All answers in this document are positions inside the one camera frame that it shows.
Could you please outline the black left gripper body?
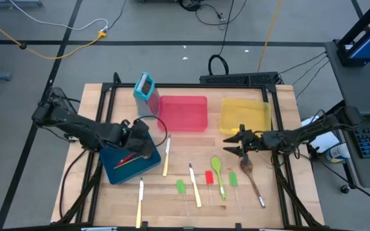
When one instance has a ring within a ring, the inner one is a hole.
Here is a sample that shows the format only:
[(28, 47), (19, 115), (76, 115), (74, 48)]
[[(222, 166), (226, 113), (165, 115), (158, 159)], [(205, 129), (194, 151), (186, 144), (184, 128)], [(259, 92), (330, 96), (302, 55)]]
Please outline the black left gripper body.
[(152, 151), (154, 143), (150, 138), (149, 126), (142, 120), (135, 120), (123, 147), (131, 151)]

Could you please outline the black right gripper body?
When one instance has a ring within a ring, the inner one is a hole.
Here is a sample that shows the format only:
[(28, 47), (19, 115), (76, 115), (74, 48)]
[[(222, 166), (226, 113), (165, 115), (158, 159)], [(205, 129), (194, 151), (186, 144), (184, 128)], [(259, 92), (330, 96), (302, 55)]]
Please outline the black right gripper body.
[(240, 125), (240, 132), (242, 135), (241, 148), (242, 148), (242, 163), (247, 164), (249, 161), (248, 151), (256, 151), (264, 149), (264, 144), (261, 137), (258, 137), (257, 132), (246, 130), (243, 124)]

